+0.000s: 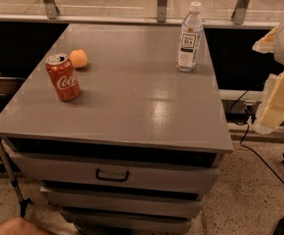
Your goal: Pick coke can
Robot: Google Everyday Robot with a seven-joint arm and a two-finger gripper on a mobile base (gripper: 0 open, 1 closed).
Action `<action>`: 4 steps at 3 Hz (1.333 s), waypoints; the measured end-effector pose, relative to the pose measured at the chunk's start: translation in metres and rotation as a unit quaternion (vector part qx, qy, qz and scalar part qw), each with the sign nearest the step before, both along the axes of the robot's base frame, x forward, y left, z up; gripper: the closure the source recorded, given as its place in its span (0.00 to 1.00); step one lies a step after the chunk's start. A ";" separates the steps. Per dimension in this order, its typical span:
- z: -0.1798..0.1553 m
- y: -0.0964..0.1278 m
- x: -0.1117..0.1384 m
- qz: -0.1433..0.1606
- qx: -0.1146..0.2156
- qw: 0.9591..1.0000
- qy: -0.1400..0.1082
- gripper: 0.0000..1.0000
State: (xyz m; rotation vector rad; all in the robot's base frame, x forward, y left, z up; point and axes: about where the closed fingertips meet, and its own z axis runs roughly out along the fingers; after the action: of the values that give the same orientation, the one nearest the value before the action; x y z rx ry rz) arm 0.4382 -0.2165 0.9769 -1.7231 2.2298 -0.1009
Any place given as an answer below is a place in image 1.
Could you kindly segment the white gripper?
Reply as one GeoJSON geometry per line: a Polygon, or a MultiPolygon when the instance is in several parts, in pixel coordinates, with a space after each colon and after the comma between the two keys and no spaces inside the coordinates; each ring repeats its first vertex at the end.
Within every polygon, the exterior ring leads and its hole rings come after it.
{"type": "MultiPolygon", "coordinates": [[[[274,52],[274,59],[284,66],[284,19],[264,37],[256,41],[253,51],[267,54],[274,52]]],[[[256,112],[254,131],[269,134],[284,121],[284,71],[271,74],[264,84],[261,102],[256,112]]]]}

